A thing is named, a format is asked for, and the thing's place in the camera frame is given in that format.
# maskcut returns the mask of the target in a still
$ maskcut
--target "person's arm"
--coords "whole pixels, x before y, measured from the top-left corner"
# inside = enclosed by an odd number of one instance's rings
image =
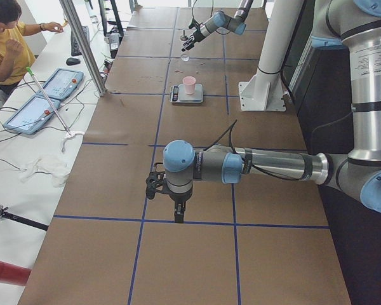
[[[11,76],[14,69],[14,61],[24,50],[17,40],[10,39],[6,42],[6,54],[0,64],[0,81],[5,81]]]
[[[23,36],[31,36],[42,31],[61,33],[64,29],[57,22],[50,22],[48,24],[26,24]]]

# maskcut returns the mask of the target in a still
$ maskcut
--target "black mouse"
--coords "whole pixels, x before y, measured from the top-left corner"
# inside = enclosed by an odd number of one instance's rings
[[[78,59],[78,58],[74,58],[74,57],[69,57],[66,60],[66,64],[67,65],[77,65],[77,64],[80,64],[80,63],[81,63],[81,60]]]

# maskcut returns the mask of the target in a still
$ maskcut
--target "black pants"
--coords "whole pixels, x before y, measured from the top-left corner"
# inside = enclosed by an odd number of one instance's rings
[[[3,91],[5,94],[10,95],[13,90],[18,86],[18,83],[14,83],[11,85],[0,85],[0,90]]]

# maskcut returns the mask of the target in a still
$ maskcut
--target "yellow shirt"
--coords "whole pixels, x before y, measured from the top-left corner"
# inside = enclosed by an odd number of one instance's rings
[[[23,22],[18,22],[17,26],[11,30],[4,30],[0,32],[0,64],[3,60],[4,54],[6,53],[6,42],[9,39],[17,40],[24,47],[22,54],[17,56],[14,62],[14,69],[11,76],[5,81],[1,82],[0,85],[11,85],[19,82],[23,79],[24,74],[27,72],[26,67],[30,67],[35,62],[34,54],[31,52],[27,43],[23,38],[25,32],[25,24]]]

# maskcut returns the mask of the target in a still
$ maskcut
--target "warning label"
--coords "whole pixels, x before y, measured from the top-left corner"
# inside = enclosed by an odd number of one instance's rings
[[[351,80],[381,75],[381,44],[350,53]]]

